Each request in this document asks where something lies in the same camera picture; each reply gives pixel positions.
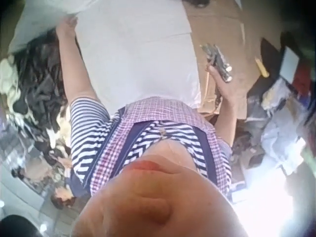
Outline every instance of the navy and white striped top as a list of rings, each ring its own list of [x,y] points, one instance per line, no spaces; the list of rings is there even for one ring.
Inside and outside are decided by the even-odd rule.
[[[136,127],[141,127],[137,130],[141,132],[132,135],[132,140],[127,136],[124,142],[121,142],[115,131],[119,130],[123,123],[132,120],[132,118],[128,116],[125,108],[123,108],[111,119],[102,104],[87,98],[77,99],[71,105],[73,167],[75,174],[92,194],[110,178],[118,175],[125,165],[139,158],[151,145],[164,139],[181,143],[191,155],[197,171],[204,177],[210,178],[212,176],[212,174],[210,175],[210,165],[205,160],[206,158],[213,158],[210,157],[212,154],[208,154],[212,151],[205,151],[204,147],[209,149],[210,145],[207,142],[207,137],[199,135],[200,130],[196,127],[167,119],[150,121],[145,119],[141,122],[137,120],[135,124],[131,121],[133,125],[127,128],[127,133],[133,133],[133,130],[137,130]],[[107,148],[111,139],[116,139],[116,142]],[[231,149],[221,139],[218,139],[218,145],[221,163],[225,167],[226,182],[229,184],[231,182],[231,169],[228,160]],[[110,150],[108,155],[104,155],[106,149]],[[118,158],[111,161],[111,157],[115,155]],[[100,161],[105,166],[104,172],[109,174],[106,177],[96,175],[96,173],[100,173],[100,169],[97,168],[97,166],[100,166]],[[91,181],[88,182],[88,176],[94,176],[94,179],[92,178],[93,182],[98,184],[98,188],[95,190],[91,189],[90,185],[92,184]],[[216,182],[216,175],[213,174],[213,176],[215,178],[210,178],[210,180]]]

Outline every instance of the cardboard box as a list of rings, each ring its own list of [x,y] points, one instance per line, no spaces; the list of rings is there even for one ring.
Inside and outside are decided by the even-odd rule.
[[[240,9],[235,0],[212,0],[208,7],[199,9],[184,2],[197,57],[202,94],[202,106],[198,110],[200,113],[207,115],[218,112],[214,111],[215,83],[212,78],[206,87],[206,55],[200,45],[218,45],[233,67],[231,83],[236,88],[239,100],[238,119],[246,118],[246,94],[260,75],[255,57],[261,58],[261,37],[278,46],[281,27],[274,23],[277,14],[260,5],[254,7],[250,0],[244,0],[242,4]]]

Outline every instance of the white sheet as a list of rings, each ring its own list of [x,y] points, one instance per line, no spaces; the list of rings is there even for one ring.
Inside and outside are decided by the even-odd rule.
[[[25,7],[16,36],[31,21],[38,24],[31,29],[36,37],[65,14],[43,4],[42,11],[36,8]],[[180,0],[99,0],[78,17],[77,37],[84,62],[111,115],[127,103],[150,96],[178,99],[193,108],[200,105],[191,29]],[[22,45],[19,38],[15,37],[11,48]]]

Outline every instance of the dark clothing pile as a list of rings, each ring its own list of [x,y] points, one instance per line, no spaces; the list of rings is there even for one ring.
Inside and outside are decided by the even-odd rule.
[[[13,55],[21,90],[20,98],[13,104],[14,111],[26,115],[30,109],[39,128],[56,133],[60,129],[56,119],[67,98],[55,30],[32,40]]]

